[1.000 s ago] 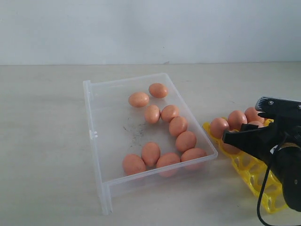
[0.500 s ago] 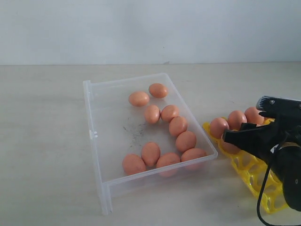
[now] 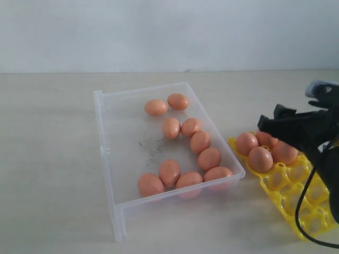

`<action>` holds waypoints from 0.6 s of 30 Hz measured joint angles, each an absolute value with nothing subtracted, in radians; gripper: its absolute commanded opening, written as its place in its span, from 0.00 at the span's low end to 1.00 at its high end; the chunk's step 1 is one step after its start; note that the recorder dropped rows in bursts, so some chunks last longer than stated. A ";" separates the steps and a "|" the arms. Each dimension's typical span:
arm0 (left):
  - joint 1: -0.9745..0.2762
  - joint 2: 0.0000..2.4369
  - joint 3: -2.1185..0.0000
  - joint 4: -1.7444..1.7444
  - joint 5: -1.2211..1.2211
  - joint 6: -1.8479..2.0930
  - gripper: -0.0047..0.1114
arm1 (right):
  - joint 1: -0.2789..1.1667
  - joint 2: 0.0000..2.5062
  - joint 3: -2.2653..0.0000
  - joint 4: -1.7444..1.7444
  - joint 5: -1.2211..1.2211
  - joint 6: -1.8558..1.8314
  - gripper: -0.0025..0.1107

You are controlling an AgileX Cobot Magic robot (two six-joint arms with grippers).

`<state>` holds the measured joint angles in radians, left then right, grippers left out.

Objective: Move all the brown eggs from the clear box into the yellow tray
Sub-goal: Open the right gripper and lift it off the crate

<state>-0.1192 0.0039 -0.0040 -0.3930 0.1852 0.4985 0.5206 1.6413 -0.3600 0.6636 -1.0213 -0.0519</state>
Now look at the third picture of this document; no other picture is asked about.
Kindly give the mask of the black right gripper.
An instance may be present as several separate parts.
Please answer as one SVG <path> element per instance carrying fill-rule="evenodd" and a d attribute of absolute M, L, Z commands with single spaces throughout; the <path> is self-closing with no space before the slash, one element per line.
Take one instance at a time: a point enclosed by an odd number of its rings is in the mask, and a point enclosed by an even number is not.
<path fill-rule="evenodd" d="M 309 91 L 309 104 L 319 111 L 298 113 L 297 110 L 277 104 L 270 119 L 260 116 L 257 127 L 297 150 L 308 153 L 309 159 L 318 159 L 325 150 L 318 147 L 325 142 L 329 146 L 338 140 L 338 91 Z"/>

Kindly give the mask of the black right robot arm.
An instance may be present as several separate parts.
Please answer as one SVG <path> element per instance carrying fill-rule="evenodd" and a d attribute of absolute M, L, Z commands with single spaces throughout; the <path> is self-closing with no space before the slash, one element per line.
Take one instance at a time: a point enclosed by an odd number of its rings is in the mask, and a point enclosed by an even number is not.
<path fill-rule="evenodd" d="M 297 113 L 278 104 L 274 118 L 261 115 L 257 124 L 260 131 L 303 152 L 329 191 L 329 206 L 338 222 L 338 147 L 320 151 L 325 142 L 338 140 L 338 92 L 316 95 L 309 104 L 323 110 Z"/>

